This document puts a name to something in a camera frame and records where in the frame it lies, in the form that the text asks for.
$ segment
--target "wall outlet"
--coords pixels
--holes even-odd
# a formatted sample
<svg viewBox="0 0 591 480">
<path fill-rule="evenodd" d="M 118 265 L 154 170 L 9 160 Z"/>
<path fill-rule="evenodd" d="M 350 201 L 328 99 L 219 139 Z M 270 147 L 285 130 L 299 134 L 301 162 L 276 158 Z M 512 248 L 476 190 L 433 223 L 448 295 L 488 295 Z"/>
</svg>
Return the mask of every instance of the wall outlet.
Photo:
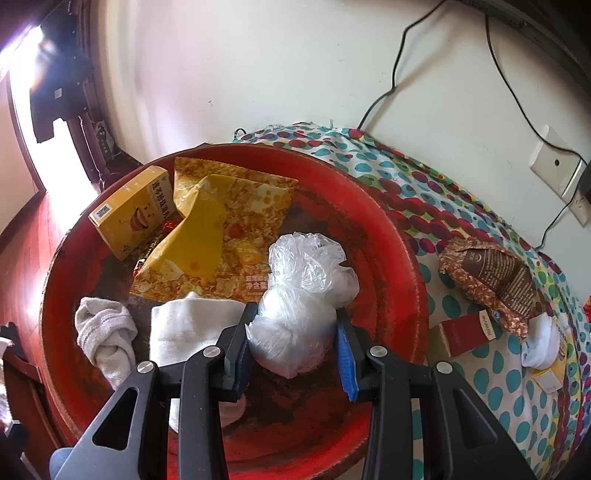
<svg viewBox="0 0 591 480">
<path fill-rule="evenodd" d="M 571 148 L 549 125 L 542 128 L 540 135 L 554 145 Z M 530 168 L 564 203 L 568 203 L 583 174 L 584 164 L 577 155 L 555 150 L 540 141 L 530 160 Z M 569 208 L 579 223 L 585 226 L 591 215 L 589 202 L 577 192 Z"/>
<path fill-rule="evenodd" d="M 554 145 L 570 148 L 549 125 L 541 129 L 540 135 Z M 530 161 L 530 168 L 534 173 L 559 197 L 562 197 L 569 186 L 578 165 L 578 156 L 555 150 L 541 140 Z"/>
<path fill-rule="evenodd" d="M 573 197 L 573 193 L 577 188 L 577 184 L 579 183 L 579 179 L 585 170 L 585 165 L 581 162 L 578 169 L 576 170 L 576 174 L 573 178 L 573 181 L 566 187 L 566 190 L 562 194 L 562 200 L 564 203 L 568 203 L 570 199 Z M 570 210 L 573 212 L 574 216 L 577 218 L 579 223 L 582 226 L 587 224 L 589 220 L 589 213 L 591 212 L 591 205 L 587 201 L 585 197 L 583 197 L 578 191 L 574 197 L 573 203 L 569 206 Z"/>
</svg>

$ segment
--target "wooden floor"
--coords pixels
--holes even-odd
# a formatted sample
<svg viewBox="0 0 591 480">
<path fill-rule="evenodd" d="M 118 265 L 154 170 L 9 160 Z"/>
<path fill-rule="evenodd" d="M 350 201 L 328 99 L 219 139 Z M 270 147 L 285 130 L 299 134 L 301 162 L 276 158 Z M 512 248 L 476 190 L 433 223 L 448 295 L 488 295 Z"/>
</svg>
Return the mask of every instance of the wooden floor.
<svg viewBox="0 0 591 480">
<path fill-rule="evenodd" d="M 109 168 L 126 175 L 139 165 L 119 154 Z M 29 212 L 19 220 L 6 246 L 0 247 L 0 325 L 17 325 L 27 358 L 36 365 L 41 359 L 38 320 L 51 259 L 66 232 L 98 195 L 86 177 L 77 177 L 75 183 L 63 180 L 40 201 L 33 198 L 35 204 L 25 207 Z M 84 195 L 73 194 L 80 189 Z"/>
<path fill-rule="evenodd" d="M 46 194 L 0 252 L 0 323 L 17 325 L 25 354 L 35 364 L 41 358 L 38 319 L 43 285 L 53 254 L 69 227 L 56 221 Z"/>
</svg>

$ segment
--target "yellow cheese wrapper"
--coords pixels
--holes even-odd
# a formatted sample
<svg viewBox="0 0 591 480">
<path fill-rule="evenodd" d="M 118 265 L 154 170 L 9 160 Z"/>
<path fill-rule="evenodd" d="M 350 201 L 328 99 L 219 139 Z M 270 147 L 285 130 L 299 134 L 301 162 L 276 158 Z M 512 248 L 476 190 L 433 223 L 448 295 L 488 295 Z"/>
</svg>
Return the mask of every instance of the yellow cheese wrapper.
<svg viewBox="0 0 591 480">
<path fill-rule="evenodd" d="M 196 161 L 200 173 L 204 172 L 203 162 L 207 171 L 218 164 Z M 220 170 L 246 170 L 227 167 L 232 168 Z M 248 176 L 268 177 L 247 172 L 251 172 Z M 185 218 L 147 258 L 134 278 L 131 293 L 156 301 L 182 298 L 189 291 L 203 297 L 260 300 L 270 272 L 268 248 L 277 240 L 293 188 L 192 173 L 191 180 L 189 176 L 181 180 L 176 171 L 174 198 Z M 283 184 L 296 184 L 292 179 L 271 177 L 283 179 Z"/>
<path fill-rule="evenodd" d="M 225 201 L 236 179 L 208 175 L 185 198 L 185 219 L 154 249 L 144 268 L 165 276 L 176 275 L 171 262 L 183 273 L 213 281 L 222 258 Z"/>
</svg>

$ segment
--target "blue gripper pad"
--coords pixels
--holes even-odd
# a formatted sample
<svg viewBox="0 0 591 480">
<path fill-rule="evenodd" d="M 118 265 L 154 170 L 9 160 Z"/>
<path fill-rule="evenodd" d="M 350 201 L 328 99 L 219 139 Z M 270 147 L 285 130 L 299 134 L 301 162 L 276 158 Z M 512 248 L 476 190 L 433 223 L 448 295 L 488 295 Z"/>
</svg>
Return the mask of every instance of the blue gripper pad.
<svg viewBox="0 0 591 480">
<path fill-rule="evenodd" d="M 356 401 L 359 395 L 359 386 L 355 376 L 355 360 L 353 359 L 345 330 L 340 322 L 337 324 L 335 352 L 340 383 L 345 393 L 349 396 L 349 400 Z"/>
</svg>

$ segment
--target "yellow box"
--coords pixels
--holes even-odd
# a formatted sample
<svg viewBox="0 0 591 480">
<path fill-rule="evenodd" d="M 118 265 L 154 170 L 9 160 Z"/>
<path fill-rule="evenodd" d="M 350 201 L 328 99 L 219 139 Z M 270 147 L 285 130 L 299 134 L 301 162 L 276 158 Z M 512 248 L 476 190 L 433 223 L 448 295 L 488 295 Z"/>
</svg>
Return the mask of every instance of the yellow box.
<svg viewBox="0 0 591 480">
<path fill-rule="evenodd" d="M 175 211 L 167 170 L 151 166 L 101 203 L 88 218 L 115 256 L 123 260 Z"/>
<path fill-rule="evenodd" d="M 552 393 L 562 388 L 564 373 L 566 372 L 567 341 L 560 328 L 560 346 L 554 363 L 546 370 L 534 370 L 532 376 L 544 393 Z"/>
</svg>

